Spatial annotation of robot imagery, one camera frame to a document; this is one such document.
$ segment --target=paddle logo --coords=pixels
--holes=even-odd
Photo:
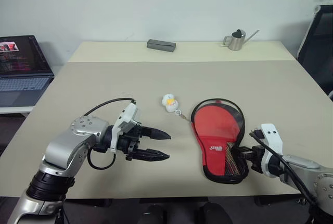
[[[221,146],[210,146],[209,149],[210,150],[216,150],[216,151],[222,151],[222,147]]]

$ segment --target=floor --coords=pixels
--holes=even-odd
[[[24,122],[23,117],[0,116],[0,153],[18,128]],[[6,223],[18,198],[0,197],[0,224]],[[168,212],[168,223],[195,223],[195,210],[207,199],[197,201],[155,202]],[[247,197],[209,197],[209,201],[220,204],[230,215],[234,224],[239,223],[305,223],[308,218],[308,206],[296,200],[274,203],[270,206],[258,206],[252,196]],[[152,203],[140,199],[112,200],[109,207],[93,207],[77,203],[65,203],[65,210],[71,224],[96,223],[137,223],[141,213]]]

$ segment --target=laptop screen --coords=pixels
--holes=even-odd
[[[52,73],[33,35],[0,38],[0,76]]]

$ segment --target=laptop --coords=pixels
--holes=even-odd
[[[53,78],[35,36],[0,38],[0,107],[34,106]]]

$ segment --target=white wall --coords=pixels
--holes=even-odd
[[[0,35],[35,34],[51,65],[81,41],[219,41],[237,28],[294,54],[315,5],[333,0],[2,0]]]

